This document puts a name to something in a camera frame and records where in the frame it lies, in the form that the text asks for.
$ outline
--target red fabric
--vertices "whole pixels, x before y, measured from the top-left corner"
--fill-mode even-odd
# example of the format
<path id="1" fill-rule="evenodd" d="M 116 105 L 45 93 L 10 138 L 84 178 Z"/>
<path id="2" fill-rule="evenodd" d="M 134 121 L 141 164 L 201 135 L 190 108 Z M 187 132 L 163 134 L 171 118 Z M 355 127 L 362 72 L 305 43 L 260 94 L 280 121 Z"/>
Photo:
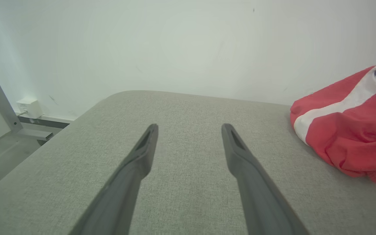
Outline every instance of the red fabric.
<path id="1" fill-rule="evenodd" d="M 367 68 L 297 100 L 291 107 L 292 126 L 308 111 L 342 101 L 372 69 Z M 376 183 L 376 93 L 360 106 L 313 119 L 305 142 L 324 161 L 346 175 L 369 176 Z"/>

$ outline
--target red and white cloth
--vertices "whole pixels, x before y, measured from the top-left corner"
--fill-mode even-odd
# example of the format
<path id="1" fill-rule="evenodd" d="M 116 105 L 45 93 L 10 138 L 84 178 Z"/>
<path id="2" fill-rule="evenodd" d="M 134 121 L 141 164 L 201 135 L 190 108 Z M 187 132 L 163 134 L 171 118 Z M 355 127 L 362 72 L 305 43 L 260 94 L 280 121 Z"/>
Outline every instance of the red and white cloth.
<path id="1" fill-rule="evenodd" d="M 291 125 L 328 164 L 376 183 L 375 67 L 294 102 Z"/>

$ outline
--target power outlet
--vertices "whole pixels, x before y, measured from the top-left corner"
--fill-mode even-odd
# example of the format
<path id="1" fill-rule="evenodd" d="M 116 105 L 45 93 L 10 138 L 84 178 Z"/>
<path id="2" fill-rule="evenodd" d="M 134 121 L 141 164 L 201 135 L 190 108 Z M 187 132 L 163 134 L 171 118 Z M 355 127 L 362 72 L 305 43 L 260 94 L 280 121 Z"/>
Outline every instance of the power outlet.
<path id="1" fill-rule="evenodd" d="M 43 115 L 43 111 L 36 99 L 24 98 L 16 103 L 21 113 L 28 112 L 27 115 L 30 118 L 39 118 Z"/>

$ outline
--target metal frame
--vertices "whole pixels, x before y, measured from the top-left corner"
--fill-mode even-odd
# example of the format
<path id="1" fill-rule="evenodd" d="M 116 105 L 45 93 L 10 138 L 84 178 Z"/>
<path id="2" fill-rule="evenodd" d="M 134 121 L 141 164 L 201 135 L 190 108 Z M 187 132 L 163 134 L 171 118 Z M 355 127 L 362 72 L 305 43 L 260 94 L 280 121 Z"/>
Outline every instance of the metal frame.
<path id="1" fill-rule="evenodd" d="M 4 120 L 6 121 L 6 124 L 11 129 L 12 133 L 16 133 L 21 136 L 25 137 L 31 137 L 37 140 L 49 140 L 53 133 L 48 131 L 36 131 L 36 130 L 30 130 L 30 129 L 24 129 L 21 122 L 18 119 L 18 116 L 13 111 L 13 108 L 11 107 L 8 99 L 6 98 L 6 95 L 4 94 L 4 91 L 1 88 L 0 85 L 0 112 L 3 116 Z"/>

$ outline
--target textured gray fabric surface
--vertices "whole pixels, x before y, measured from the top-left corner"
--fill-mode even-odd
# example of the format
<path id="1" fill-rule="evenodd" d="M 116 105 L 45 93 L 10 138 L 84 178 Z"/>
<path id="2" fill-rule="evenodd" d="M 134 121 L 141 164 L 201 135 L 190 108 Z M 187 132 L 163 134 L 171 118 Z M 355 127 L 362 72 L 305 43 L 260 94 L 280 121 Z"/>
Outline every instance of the textured gray fabric surface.
<path id="1" fill-rule="evenodd" d="M 329 166 L 289 107 L 167 92 L 101 101 L 0 181 L 0 234 L 67 234 L 151 123 L 159 137 L 131 233 L 246 233 L 221 125 L 231 123 L 312 234 L 376 234 L 376 185 Z"/>

